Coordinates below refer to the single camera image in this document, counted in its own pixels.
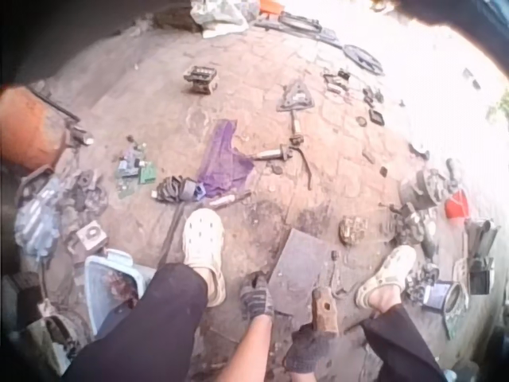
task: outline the paved ground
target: paved ground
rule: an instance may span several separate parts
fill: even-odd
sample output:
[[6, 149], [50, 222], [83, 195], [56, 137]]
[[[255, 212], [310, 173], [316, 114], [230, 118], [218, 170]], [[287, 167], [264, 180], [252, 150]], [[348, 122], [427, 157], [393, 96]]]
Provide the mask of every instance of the paved ground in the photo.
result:
[[[322, 10], [321, 19], [331, 25], [331, 16], [323, 13], [326, 12]], [[363, 36], [359, 32], [362, 28], [357, 28], [355, 35], [352, 23], [350, 29], [345, 26], [349, 18], [358, 25], [364, 22], [379, 27], [379, 35]], [[407, 139], [416, 136], [429, 145], [435, 166], [443, 167], [449, 156], [464, 163], [465, 184], [475, 214], [493, 217], [503, 226], [493, 248], [499, 282], [489, 297], [473, 299], [468, 322], [455, 341], [446, 341], [439, 317], [409, 307], [444, 367], [472, 353], [467, 344], [480, 339], [501, 301], [508, 243], [504, 228], [504, 196], [509, 190], [507, 131], [496, 130], [481, 118], [478, 98], [468, 96], [469, 88], [461, 88], [466, 86], [460, 78], [463, 68], [442, 66], [451, 60], [452, 53], [445, 49], [437, 53], [433, 44], [438, 39], [429, 30], [414, 28], [426, 47], [427, 61], [423, 62], [425, 58], [414, 55], [418, 49], [412, 46], [411, 39], [402, 36], [407, 30], [403, 28], [409, 27], [395, 20], [380, 21], [347, 8], [332, 24], [340, 29], [340, 36], [365, 44], [361, 46], [384, 65], [387, 62], [387, 77], [373, 78], [338, 49], [253, 28], [210, 41], [178, 31], [150, 31], [139, 36], [124, 33], [90, 47], [49, 81], [53, 96], [81, 115], [84, 125], [95, 135], [96, 144], [82, 150], [80, 164], [85, 169], [98, 168], [106, 177], [110, 207], [101, 222], [108, 231], [110, 245], [128, 251], [137, 262], [151, 267], [156, 266], [173, 207], [150, 199], [150, 186], [141, 187], [126, 199], [117, 197], [114, 173], [118, 155], [126, 148], [125, 137], [132, 134], [146, 143], [148, 156], [159, 169], [158, 180], [179, 174], [195, 177], [217, 119], [238, 121], [233, 145], [241, 152], [270, 149], [287, 142], [290, 132], [289, 116], [275, 111], [282, 86], [302, 78], [312, 92], [315, 107], [300, 112], [299, 118], [305, 134], [303, 150], [313, 170], [313, 190], [306, 188], [300, 158], [284, 163], [284, 173], [279, 176], [272, 174], [265, 163], [257, 163], [247, 182], [254, 191], [253, 197], [220, 212], [226, 231], [223, 272], [227, 301], [209, 310], [204, 318], [201, 333], [206, 365], [199, 360], [196, 370], [224, 361], [241, 338], [245, 323], [237, 298], [239, 281], [252, 271], [272, 269], [290, 228], [339, 245], [337, 227], [343, 215], [373, 216], [380, 201], [398, 203], [398, 183], [425, 165], [408, 151]], [[397, 44], [394, 34], [390, 34], [394, 31], [398, 32]], [[395, 60], [396, 51], [405, 53]], [[219, 70], [220, 85], [213, 95], [188, 92], [182, 73], [192, 64]], [[427, 71], [405, 69], [415, 64]], [[351, 70], [360, 78], [352, 80], [357, 89], [361, 89], [363, 81], [380, 86], [386, 95], [381, 111], [387, 125], [379, 127], [368, 122], [366, 127], [360, 127], [355, 117], [367, 117], [361, 92], [352, 91], [349, 99], [327, 93], [321, 79], [323, 68]], [[401, 98], [406, 107], [398, 105]], [[375, 156], [375, 165], [362, 156], [363, 149]], [[381, 165], [389, 169], [387, 178], [379, 175]], [[447, 239], [439, 261], [445, 269], [444, 279], [448, 279], [447, 272], [451, 272], [453, 259], [459, 253], [455, 229], [443, 222], [441, 228]], [[376, 240], [358, 246], [349, 256], [348, 267], [341, 271], [347, 289], [369, 276], [389, 250]], [[180, 240], [175, 240], [170, 257], [172, 261], [183, 259]], [[343, 325], [351, 325], [366, 315], [354, 307], [352, 296], [338, 307]], [[279, 365], [289, 345], [291, 327], [296, 324], [277, 320], [268, 379], [285, 380]], [[334, 380], [335, 376], [338, 380], [358, 378], [365, 358], [361, 341], [359, 333], [340, 339], [330, 362], [325, 360], [321, 365], [319, 376], [323, 380]], [[211, 358], [213, 345], [221, 351]], [[373, 372], [368, 370], [363, 378], [369, 380]]]

